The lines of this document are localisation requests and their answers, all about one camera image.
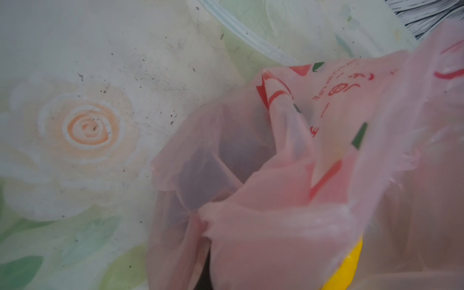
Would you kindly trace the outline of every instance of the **floral pattern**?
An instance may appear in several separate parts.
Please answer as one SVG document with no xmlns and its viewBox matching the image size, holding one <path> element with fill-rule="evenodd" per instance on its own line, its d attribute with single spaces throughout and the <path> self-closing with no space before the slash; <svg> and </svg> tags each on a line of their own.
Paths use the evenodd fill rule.
<svg viewBox="0 0 464 290">
<path fill-rule="evenodd" d="M 146 156 L 122 89 L 30 79 L 1 113 L 5 202 L 37 221 L 74 216 L 124 199 Z"/>
</svg>

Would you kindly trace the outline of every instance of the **red printed stripe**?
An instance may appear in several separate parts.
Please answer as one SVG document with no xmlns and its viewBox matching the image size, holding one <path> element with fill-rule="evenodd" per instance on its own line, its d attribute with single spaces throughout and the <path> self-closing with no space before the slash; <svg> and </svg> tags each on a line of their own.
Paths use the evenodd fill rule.
<svg viewBox="0 0 464 290">
<path fill-rule="evenodd" d="M 289 87 L 287 87 L 287 85 L 286 85 L 283 81 L 281 81 L 280 79 L 278 79 L 278 78 L 277 78 L 276 76 L 274 76 L 272 73 L 266 71 L 266 72 L 263 74 L 263 79 L 266 80 L 266 79 L 270 79 L 270 78 L 275 79 L 275 80 L 279 81 L 281 84 L 283 84 L 284 87 L 285 87 L 285 88 L 289 91 L 289 93 L 291 94 L 291 91 L 290 91 Z"/>
<path fill-rule="evenodd" d="M 319 190 L 332 178 L 337 174 L 340 169 L 342 168 L 342 161 L 339 160 L 335 162 L 332 167 L 327 171 L 326 174 L 319 180 L 319 182 L 313 186 L 313 188 L 309 191 L 309 200 L 312 200 Z"/>
<path fill-rule="evenodd" d="M 450 80 L 450 79 L 454 79 L 454 78 L 457 78 L 457 77 L 464 76 L 464 69 L 460 69 L 458 71 L 454 71 L 454 72 L 447 73 L 447 74 L 443 74 L 443 73 L 440 73 L 440 72 L 436 71 L 434 73 L 434 76 L 436 76 L 438 78 Z"/>
<path fill-rule="evenodd" d="M 276 91 L 270 98 L 269 98 L 269 107 L 271 106 L 272 102 L 280 95 L 285 95 L 287 94 L 286 91 L 284 90 L 278 90 Z"/>
<path fill-rule="evenodd" d="M 450 47 L 448 47 L 447 49 L 445 49 L 444 51 L 442 51 L 440 54 L 444 54 L 445 52 L 449 51 L 449 50 L 452 50 L 452 52 L 456 52 L 458 51 L 458 49 L 461 47 L 461 45 L 464 44 L 464 39 L 461 40 L 461 41 L 458 41 L 457 43 L 451 45 Z"/>
<path fill-rule="evenodd" d="M 258 94 L 261 97 L 261 100 L 263 101 L 264 106 L 266 106 L 266 109 L 269 110 L 269 104 L 267 102 L 267 94 L 266 94 L 266 87 L 264 86 L 264 75 L 261 76 L 263 83 L 262 85 L 257 85 L 256 90 L 258 90 Z"/>
</svg>

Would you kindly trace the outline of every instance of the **pink plastic bag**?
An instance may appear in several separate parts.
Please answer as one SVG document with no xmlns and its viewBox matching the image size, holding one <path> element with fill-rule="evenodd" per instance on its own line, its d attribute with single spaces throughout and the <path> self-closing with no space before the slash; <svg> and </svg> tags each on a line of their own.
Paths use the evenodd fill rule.
<svg viewBox="0 0 464 290">
<path fill-rule="evenodd" d="M 463 289 L 464 23 L 413 53 L 264 69 L 152 163 L 154 290 Z"/>
</svg>

